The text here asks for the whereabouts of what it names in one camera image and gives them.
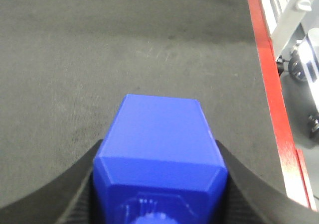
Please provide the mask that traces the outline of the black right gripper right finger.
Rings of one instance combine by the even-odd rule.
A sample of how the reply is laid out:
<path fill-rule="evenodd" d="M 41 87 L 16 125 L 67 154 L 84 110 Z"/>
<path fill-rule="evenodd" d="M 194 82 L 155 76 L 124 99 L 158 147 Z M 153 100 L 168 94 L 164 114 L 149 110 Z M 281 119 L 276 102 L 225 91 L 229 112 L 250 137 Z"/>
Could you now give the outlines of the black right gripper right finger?
<path fill-rule="evenodd" d="M 228 169 L 218 224 L 317 224 L 319 214 L 266 183 L 241 163 L 220 141 Z"/>

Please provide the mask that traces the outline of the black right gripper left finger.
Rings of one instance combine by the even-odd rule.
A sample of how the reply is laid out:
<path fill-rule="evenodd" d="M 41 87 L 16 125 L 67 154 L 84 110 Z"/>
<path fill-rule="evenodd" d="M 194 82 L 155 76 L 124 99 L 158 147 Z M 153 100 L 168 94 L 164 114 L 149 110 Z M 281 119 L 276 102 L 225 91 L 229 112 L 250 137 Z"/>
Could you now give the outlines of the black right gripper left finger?
<path fill-rule="evenodd" d="M 90 176 L 98 140 L 75 164 L 50 183 L 0 209 L 2 224 L 90 224 Z"/>

